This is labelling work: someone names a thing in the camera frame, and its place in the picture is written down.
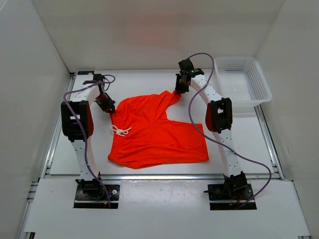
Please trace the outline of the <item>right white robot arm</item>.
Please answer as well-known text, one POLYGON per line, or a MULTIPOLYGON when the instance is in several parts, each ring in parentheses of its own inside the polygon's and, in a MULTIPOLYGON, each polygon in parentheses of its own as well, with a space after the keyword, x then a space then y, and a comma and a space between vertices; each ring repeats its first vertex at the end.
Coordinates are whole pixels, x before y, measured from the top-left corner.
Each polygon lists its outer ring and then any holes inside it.
POLYGON ((189 88, 193 88, 205 102, 205 124, 218 144, 222 159, 224 194, 229 199, 235 199, 247 186, 247 179, 235 154, 232 141, 232 102, 230 98, 224 98, 216 92, 204 72, 200 68, 195 68, 190 59, 181 60, 178 65, 175 91, 184 94, 189 88))

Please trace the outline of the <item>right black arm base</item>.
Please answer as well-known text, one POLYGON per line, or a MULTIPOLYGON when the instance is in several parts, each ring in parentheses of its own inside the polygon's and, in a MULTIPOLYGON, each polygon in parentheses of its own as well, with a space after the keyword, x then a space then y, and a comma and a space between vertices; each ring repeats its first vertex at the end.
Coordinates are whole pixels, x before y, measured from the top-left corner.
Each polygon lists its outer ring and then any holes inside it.
POLYGON ((224 178, 221 184, 208 184, 204 194, 208 195, 211 211, 256 210, 252 186, 245 177, 224 178))

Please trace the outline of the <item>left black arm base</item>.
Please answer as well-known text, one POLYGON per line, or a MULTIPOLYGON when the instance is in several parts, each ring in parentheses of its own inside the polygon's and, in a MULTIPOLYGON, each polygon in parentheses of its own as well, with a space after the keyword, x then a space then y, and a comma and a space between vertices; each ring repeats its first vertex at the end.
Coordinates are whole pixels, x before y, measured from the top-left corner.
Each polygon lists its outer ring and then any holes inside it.
POLYGON ((117 209, 119 206, 120 185, 102 186, 96 179, 85 181, 76 179, 73 208, 76 209, 117 209))

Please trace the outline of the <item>orange shorts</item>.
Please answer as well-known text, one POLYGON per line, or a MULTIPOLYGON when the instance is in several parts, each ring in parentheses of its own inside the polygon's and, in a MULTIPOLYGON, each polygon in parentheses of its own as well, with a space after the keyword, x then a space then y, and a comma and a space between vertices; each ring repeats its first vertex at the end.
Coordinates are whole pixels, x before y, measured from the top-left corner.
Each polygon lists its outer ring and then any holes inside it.
POLYGON ((132 169, 207 162, 202 124, 167 117, 167 108, 180 99, 180 94, 164 91, 122 100, 110 115, 114 133, 108 160, 132 169))

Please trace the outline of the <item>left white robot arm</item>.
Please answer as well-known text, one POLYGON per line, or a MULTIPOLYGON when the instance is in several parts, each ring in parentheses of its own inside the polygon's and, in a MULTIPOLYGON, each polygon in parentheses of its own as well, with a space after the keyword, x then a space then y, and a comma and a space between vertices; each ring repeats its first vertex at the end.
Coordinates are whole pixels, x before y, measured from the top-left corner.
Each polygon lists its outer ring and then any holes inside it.
POLYGON ((87 193, 93 199, 103 197, 105 188, 91 144, 94 132, 91 106, 96 103, 105 113, 115 112, 115 101, 107 93, 115 80, 113 75, 93 74, 92 80, 84 81, 80 89, 65 93, 61 103, 62 132, 71 142, 80 167, 78 184, 89 183, 87 193))

